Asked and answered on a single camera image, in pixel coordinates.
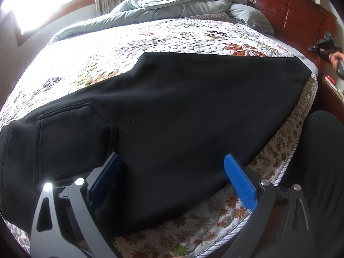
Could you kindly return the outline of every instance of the pillow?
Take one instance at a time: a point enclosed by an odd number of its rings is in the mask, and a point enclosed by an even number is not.
[[[273,27],[269,20],[259,10],[241,4],[233,4],[226,13],[237,20],[240,20],[242,24],[246,23],[248,27],[257,30],[259,32],[274,34]]]

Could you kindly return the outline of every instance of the window sill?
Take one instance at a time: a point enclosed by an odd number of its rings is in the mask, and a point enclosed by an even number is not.
[[[21,46],[25,41],[27,41],[30,37],[32,37],[35,33],[37,33],[39,30],[44,28],[45,26],[49,25],[50,23],[58,20],[59,18],[62,18],[63,16],[76,11],[77,9],[81,9],[83,7],[95,4],[95,0],[73,0],[68,2],[65,5],[62,5],[60,9],[58,9],[56,12],[54,12],[50,18],[45,21],[40,27],[36,28],[35,30],[24,32],[24,34],[21,34],[20,27],[14,17],[14,32],[17,39],[18,47]]]

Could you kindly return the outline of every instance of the quilted bedspread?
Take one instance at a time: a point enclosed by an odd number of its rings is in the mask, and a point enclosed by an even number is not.
[[[0,128],[52,100],[129,71],[145,51],[294,56],[253,29],[230,22],[226,14],[172,20],[135,30],[124,26],[93,32],[56,42],[39,53],[4,104]],[[279,183],[295,151],[317,87],[312,74],[292,114],[249,164],[258,177],[268,178],[275,185]],[[113,238],[113,244],[123,257],[129,258],[206,256],[237,234],[249,215],[233,187],[227,185],[179,218]],[[8,227],[29,251],[25,233],[10,223]],[[80,246],[87,248],[84,242]]]

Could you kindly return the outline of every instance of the person's hand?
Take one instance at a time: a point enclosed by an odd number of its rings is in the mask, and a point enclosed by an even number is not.
[[[333,69],[335,71],[337,71],[338,70],[338,64],[339,64],[338,61],[340,61],[340,60],[344,61],[344,54],[339,52],[339,51],[337,51],[337,52],[335,52],[333,54],[330,54],[329,57],[330,57],[330,61],[332,63]]]

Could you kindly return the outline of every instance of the red-brown wooden headboard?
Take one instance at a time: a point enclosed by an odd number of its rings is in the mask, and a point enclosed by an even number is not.
[[[336,31],[336,17],[310,0],[250,0],[269,20],[275,37],[313,61],[319,71],[324,62],[308,51],[325,31]]]

